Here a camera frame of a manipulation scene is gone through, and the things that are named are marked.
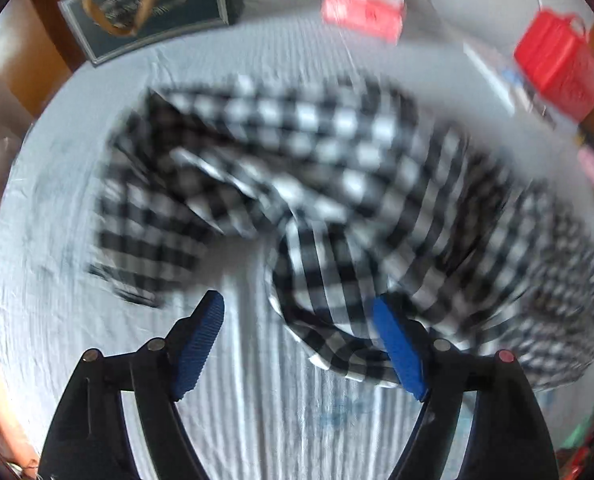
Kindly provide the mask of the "red plastic mini suitcase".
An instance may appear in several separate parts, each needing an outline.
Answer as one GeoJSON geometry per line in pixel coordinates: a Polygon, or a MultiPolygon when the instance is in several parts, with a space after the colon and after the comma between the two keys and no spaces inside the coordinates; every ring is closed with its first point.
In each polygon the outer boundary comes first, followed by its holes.
{"type": "Polygon", "coordinates": [[[562,114],[582,120],[594,108],[594,52],[579,15],[540,10],[514,51],[516,63],[541,96],[562,114]]]}

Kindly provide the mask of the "dark green gift bag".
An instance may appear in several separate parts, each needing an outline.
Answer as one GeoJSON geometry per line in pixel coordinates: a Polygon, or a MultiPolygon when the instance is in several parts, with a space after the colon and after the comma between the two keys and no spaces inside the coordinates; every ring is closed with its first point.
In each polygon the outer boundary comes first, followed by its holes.
{"type": "Polygon", "coordinates": [[[173,37],[233,25],[244,0],[61,0],[79,47],[98,66],[173,37]]]}

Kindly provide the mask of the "light blue striped bedsheet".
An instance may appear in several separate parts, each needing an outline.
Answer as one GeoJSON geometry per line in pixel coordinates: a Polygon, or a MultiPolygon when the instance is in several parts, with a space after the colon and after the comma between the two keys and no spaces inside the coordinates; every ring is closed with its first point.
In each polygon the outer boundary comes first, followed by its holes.
{"type": "Polygon", "coordinates": [[[570,127],[510,114],[478,42],[281,12],[84,66],[0,207],[0,363],[43,445],[84,350],[225,319],[180,415],[215,479],[384,479],[419,406],[372,300],[509,348],[548,428],[594,401],[594,193],[570,127]]]}

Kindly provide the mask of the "red tissue pack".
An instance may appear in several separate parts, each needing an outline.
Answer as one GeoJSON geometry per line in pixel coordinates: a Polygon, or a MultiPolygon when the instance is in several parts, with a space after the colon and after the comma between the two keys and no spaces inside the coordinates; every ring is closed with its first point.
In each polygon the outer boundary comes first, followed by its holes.
{"type": "Polygon", "coordinates": [[[403,32],[405,0],[322,0],[326,23],[397,44],[403,32]]]}

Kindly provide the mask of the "black white checkered garment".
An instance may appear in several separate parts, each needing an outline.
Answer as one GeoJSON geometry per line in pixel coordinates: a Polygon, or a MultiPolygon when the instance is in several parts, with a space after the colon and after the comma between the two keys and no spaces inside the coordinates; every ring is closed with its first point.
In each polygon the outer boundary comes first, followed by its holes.
{"type": "Polygon", "coordinates": [[[152,307],[219,237],[273,243],[270,304],[310,361],[397,384],[372,301],[462,350],[512,350],[538,389],[594,360],[594,240],[542,181],[373,77],[239,76],[145,94],[108,142],[90,270],[152,307]]]}

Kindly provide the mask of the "clear plastic document bag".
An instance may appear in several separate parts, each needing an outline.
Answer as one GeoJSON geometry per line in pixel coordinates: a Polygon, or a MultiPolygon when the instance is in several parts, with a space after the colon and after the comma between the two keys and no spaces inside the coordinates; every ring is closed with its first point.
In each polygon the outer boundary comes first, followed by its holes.
{"type": "Polygon", "coordinates": [[[476,40],[464,41],[462,46],[468,60],[487,81],[510,116],[525,113],[551,130],[556,128],[555,118],[544,99],[514,62],[495,48],[476,40]]]}

